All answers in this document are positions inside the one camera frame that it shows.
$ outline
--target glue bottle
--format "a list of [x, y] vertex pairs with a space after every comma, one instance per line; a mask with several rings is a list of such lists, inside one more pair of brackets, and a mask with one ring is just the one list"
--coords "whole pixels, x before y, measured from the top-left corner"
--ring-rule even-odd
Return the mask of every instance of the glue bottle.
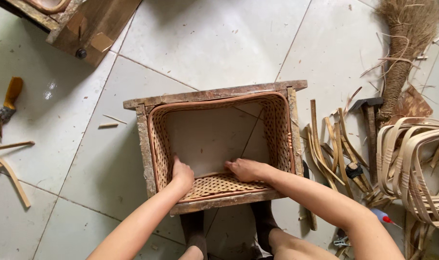
[[395, 225], [396, 227], [399, 227], [400, 229], [402, 229], [402, 227], [400, 227], [398, 224], [394, 223], [394, 221], [392, 221], [388, 214], [384, 213], [383, 211], [376, 209], [376, 208], [372, 208], [370, 209], [373, 214], [375, 214], [378, 217], [378, 220], [382, 223], [391, 223], [393, 225]]

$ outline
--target brown sock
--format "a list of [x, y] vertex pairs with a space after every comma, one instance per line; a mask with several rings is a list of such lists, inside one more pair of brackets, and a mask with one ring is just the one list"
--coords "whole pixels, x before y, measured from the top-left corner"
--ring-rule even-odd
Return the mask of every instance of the brown sock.
[[203, 232], [203, 211], [180, 215], [181, 226], [186, 239], [186, 248], [198, 247], [203, 253], [203, 259], [208, 260], [206, 255], [206, 239]]
[[279, 228], [279, 226], [274, 220], [271, 201], [253, 202], [250, 203], [250, 206], [253, 210], [254, 220], [256, 222], [258, 243], [264, 251], [272, 254], [272, 249], [269, 245], [269, 233], [273, 228]]

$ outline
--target broom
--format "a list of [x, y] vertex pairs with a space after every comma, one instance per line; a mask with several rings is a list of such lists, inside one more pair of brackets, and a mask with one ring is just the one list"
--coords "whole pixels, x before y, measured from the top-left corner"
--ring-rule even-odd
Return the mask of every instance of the broom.
[[384, 103], [377, 119], [387, 122], [410, 73], [412, 60], [424, 51], [436, 36], [439, 21], [437, 0], [381, 0], [377, 13], [389, 25], [390, 55], [386, 72]]

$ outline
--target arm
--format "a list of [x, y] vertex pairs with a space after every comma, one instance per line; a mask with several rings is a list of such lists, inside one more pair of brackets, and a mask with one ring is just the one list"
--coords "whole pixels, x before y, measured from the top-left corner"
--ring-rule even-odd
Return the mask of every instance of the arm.
[[131, 213], [89, 255], [88, 260], [133, 259], [170, 209], [190, 190], [193, 171], [175, 156], [173, 180]]
[[330, 224], [342, 228], [356, 259], [404, 259], [389, 233], [366, 207], [315, 181], [250, 160], [226, 162], [240, 181], [264, 181]]

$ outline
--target yellow handle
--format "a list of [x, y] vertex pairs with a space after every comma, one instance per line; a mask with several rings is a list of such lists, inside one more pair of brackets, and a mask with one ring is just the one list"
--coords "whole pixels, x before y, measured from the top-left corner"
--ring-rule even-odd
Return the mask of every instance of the yellow handle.
[[19, 97], [20, 91], [22, 90], [22, 84], [24, 82], [19, 77], [12, 77], [11, 82], [9, 83], [8, 91], [6, 91], [5, 102], [3, 106], [8, 107], [10, 109], [16, 109], [14, 106], [14, 102], [17, 97]]

